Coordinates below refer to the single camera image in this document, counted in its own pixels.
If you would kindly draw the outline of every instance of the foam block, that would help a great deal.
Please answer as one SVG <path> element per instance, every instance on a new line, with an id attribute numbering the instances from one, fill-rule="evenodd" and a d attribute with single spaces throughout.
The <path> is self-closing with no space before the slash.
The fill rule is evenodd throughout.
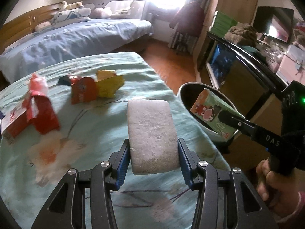
<path id="1" fill-rule="evenodd" d="M 177 133 L 167 101 L 129 100 L 127 119 L 135 175 L 179 168 Z"/>

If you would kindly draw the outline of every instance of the red wrapper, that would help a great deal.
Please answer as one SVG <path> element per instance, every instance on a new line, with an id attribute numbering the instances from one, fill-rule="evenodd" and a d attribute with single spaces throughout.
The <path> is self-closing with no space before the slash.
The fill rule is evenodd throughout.
<path id="1" fill-rule="evenodd" d="M 44 94 L 31 91 L 23 105 L 26 107 L 27 120 L 33 124 L 41 134 L 60 129 L 60 124 L 53 110 L 52 104 Z"/>
<path id="2" fill-rule="evenodd" d="M 1 135 L 11 144 L 29 124 L 30 122 L 26 119 L 26 109 L 20 102 L 2 119 Z"/>
<path id="3" fill-rule="evenodd" d="M 47 95 L 48 84 L 46 78 L 33 73 L 29 83 L 29 91 L 37 91 Z"/>

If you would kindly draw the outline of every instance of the monitor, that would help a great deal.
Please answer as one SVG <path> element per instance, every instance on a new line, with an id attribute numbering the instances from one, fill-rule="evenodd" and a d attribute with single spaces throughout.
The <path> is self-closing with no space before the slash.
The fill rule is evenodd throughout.
<path id="1" fill-rule="evenodd" d="M 253 27 L 259 33 L 288 42 L 292 33 L 293 9 L 257 7 Z"/>

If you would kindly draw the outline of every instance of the human hand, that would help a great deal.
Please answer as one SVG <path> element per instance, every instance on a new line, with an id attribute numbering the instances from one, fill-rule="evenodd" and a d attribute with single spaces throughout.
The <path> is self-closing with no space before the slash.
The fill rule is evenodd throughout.
<path id="1" fill-rule="evenodd" d="M 269 209 L 282 218 L 292 214 L 299 203 L 299 181 L 295 171 L 283 176 L 271 171 L 269 161 L 263 160 L 256 167 L 256 173 L 259 178 L 257 192 L 264 201 L 269 198 L 268 185 L 280 192 L 279 199 L 275 204 L 271 202 Z"/>

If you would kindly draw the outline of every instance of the wooden wardrobe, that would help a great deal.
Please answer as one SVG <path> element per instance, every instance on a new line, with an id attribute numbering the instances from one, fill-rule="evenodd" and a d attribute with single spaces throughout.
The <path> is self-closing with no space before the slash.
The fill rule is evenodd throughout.
<path id="1" fill-rule="evenodd" d="M 205 15 L 201 35 L 193 52 L 194 62 L 198 64 L 198 59 L 200 59 L 200 56 L 205 52 L 209 43 L 208 40 L 205 40 L 206 32 L 212 24 L 215 11 L 219 10 L 240 23 L 251 24 L 257 7 L 257 1 L 258 0 L 211 0 Z"/>

